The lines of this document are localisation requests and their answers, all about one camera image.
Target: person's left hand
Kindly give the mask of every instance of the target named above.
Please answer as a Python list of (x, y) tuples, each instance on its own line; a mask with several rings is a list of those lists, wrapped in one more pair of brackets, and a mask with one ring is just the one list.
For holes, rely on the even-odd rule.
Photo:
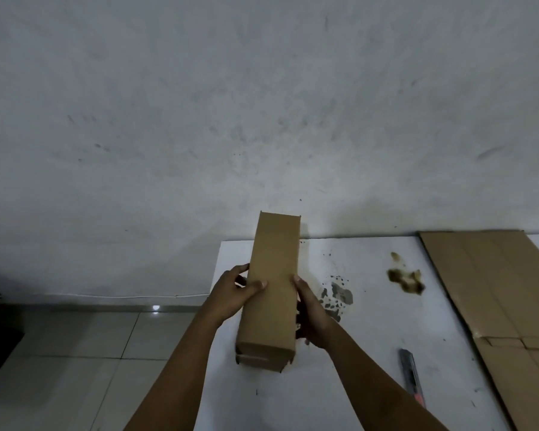
[(240, 274), (248, 269), (249, 263), (225, 271), (202, 305), (202, 311), (218, 326), (234, 316), (249, 298), (266, 288), (267, 281), (246, 282)]

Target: white cable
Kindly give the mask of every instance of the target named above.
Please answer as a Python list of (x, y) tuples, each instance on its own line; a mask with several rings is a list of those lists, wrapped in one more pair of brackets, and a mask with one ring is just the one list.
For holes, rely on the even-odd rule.
[(169, 297), (148, 295), (142, 297), (104, 297), (101, 295), (82, 295), (74, 293), (35, 293), (35, 294), (16, 294), (16, 296), (40, 296), (40, 297), (79, 297), (79, 298), (109, 298), (109, 299), (141, 299), (141, 298), (195, 298), (195, 297), (207, 297), (209, 293), (201, 293), (194, 295), (172, 295)]

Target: person's arm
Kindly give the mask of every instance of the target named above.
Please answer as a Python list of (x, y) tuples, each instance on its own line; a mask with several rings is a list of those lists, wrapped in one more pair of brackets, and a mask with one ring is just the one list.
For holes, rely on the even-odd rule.
[(327, 315), (305, 281), (294, 275), (293, 282), (302, 300), (298, 337), (327, 351), (364, 429), (446, 431)]
[(246, 286), (239, 274), (248, 268), (247, 264), (235, 266), (223, 273), (124, 431), (194, 429), (218, 327), (267, 285), (254, 282)]

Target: cardboard box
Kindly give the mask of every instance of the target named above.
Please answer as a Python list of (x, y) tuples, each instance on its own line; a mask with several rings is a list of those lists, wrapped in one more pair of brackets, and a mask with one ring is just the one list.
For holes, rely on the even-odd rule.
[(295, 356), (300, 216), (260, 213), (249, 263), (248, 282), (267, 280), (241, 313), (236, 361), (281, 372)]
[(518, 431), (539, 431), (539, 249), (522, 231), (420, 233)]

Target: forearm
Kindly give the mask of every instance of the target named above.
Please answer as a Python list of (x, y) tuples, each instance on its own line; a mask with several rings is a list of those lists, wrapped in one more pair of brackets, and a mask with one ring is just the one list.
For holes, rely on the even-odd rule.
[(445, 430), (334, 323), (327, 351), (361, 425), (367, 430)]
[(197, 313), (125, 431), (194, 429), (217, 327)]

